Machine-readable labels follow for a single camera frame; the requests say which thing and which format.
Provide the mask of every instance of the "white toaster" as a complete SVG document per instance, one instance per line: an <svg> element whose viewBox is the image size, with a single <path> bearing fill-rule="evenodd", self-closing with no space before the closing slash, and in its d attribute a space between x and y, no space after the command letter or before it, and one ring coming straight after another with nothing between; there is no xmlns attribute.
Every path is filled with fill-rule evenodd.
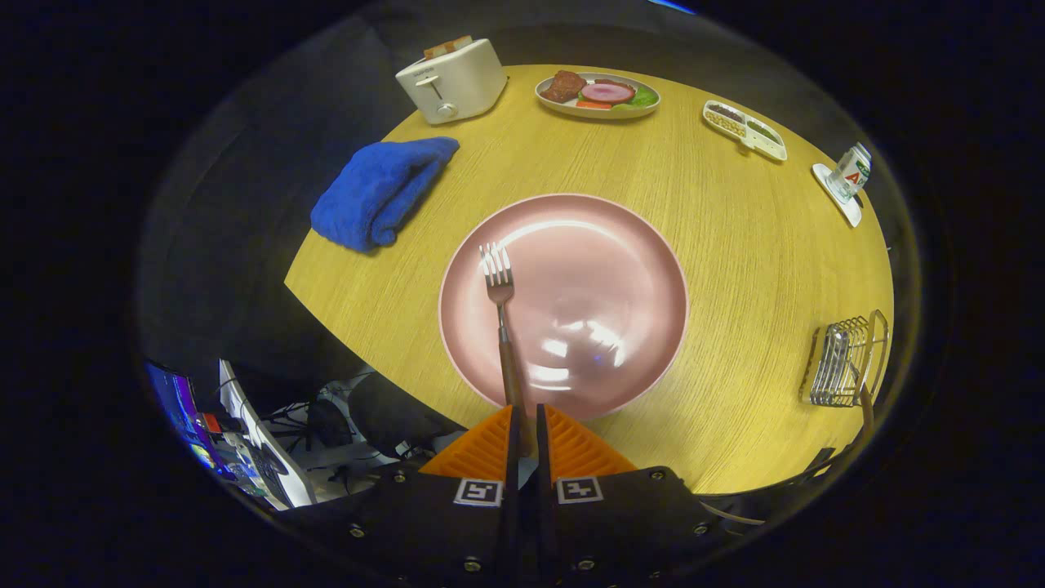
<svg viewBox="0 0 1045 588"><path fill-rule="evenodd" d="M395 78L431 124L483 114L497 101L508 81L489 39L428 61L422 58Z"/></svg>

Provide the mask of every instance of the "white coaster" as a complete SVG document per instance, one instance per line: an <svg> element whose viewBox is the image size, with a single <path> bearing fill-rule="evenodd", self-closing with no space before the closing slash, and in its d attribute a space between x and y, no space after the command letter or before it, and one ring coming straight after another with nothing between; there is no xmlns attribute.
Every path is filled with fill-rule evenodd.
<svg viewBox="0 0 1045 588"><path fill-rule="evenodd" d="M831 168L827 165L822 163L813 164L813 175L816 178L816 181L820 182L820 186L823 187L823 191L828 192L828 195L830 195L831 199L834 201L835 206L837 206L838 209L842 211L842 214L845 215L845 219L849 220L850 226L856 227L860 224L860 218L863 218L863 213L860 212L860 205L856 203L856 196L851 197L850 201L844 204L841 199L838 199L835 192L831 191L831 188L828 187L828 175L830 174Z"/></svg>

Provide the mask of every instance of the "fork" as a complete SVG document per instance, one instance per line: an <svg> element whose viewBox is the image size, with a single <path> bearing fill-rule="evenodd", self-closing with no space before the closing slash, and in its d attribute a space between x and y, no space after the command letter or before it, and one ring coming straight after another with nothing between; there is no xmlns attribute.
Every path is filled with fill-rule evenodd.
<svg viewBox="0 0 1045 588"><path fill-rule="evenodd" d="M522 402L522 385L519 381L518 364L512 349L508 328L505 325L505 303L515 293L515 279L508 250L497 241L487 242L486 249L479 245L479 256L483 260L483 275L486 278L486 296L497 306L497 342L501 351L501 377L505 384L505 400L521 416L524 434L519 438L519 455L529 456L534 448L533 432L527 423L526 405Z"/></svg>

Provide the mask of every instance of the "small white plate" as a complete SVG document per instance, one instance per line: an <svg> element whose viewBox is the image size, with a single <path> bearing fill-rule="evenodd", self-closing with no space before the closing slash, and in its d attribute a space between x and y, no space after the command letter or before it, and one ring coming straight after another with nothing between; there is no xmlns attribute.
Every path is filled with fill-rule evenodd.
<svg viewBox="0 0 1045 588"><path fill-rule="evenodd" d="M644 108L617 109L617 110L613 110L613 109L602 110L602 109L598 109L598 108L581 108L581 107L576 105L577 104L577 98L571 98L571 99L568 99L568 100L566 100L566 101L564 101L562 103L559 103L559 102L556 102L556 101L552 101L552 100L545 98L544 96L540 95L541 92L543 92L544 90L549 89L552 86L552 80L554 79L554 77L549 77L548 79L541 81L540 84L537 84L537 87L533 89L533 93L534 93L534 95L537 96L537 99L540 100L541 103L543 103L544 105L547 105L548 108L550 108L552 110L561 112L563 114L570 114L570 115L573 115L573 116L581 116L581 117L584 117L584 118L601 118L603 120L620 120L622 118L638 118L640 116L646 116L647 114L652 113L654 110L656 110L660 105L660 92L657 92L656 90L654 90L650 86L648 86L646 84L643 84L642 81L637 81L635 79L632 79L630 77L624 77L623 75L613 75L612 73L598 73L598 72L594 72L594 71L578 71L577 75L580 75L588 84L591 84L596 79L612 79L613 81L620 81L621 84L627 84L628 86L631 86L632 88L634 88L636 90L638 88L646 88L647 90L649 90L649 91L653 92L654 94L656 94L656 101L653 102L653 103L651 103L650 105L644 107Z"/></svg>
<svg viewBox="0 0 1045 588"><path fill-rule="evenodd" d="M822 163L813 164L813 175L816 177L816 181L820 183L823 191L828 192L831 199L835 202L835 206L842 211L845 219L849 221L851 227L856 227L860 224L860 219L863 218L863 212L860 212L860 205L856 202L856 196L850 198L849 202L842 203L842 201L835 195L835 192L831 191L828 187L828 175L831 174L831 168Z"/></svg>

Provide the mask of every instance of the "wire rack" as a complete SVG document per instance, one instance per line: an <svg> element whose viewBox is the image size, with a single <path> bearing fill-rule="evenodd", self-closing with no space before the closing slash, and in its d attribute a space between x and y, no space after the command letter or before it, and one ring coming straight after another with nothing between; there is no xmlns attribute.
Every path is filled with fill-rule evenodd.
<svg viewBox="0 0 1045 588"><path fill-rule="evenodd" d="M858 316L834 323L822 330L822 336L817 330L802 383L802 400L817 406L869 404L885 368L888 340L889 324L879 310L870 313L869 322ZM875 364L875 380L868 387L867 377Z"/></svg>

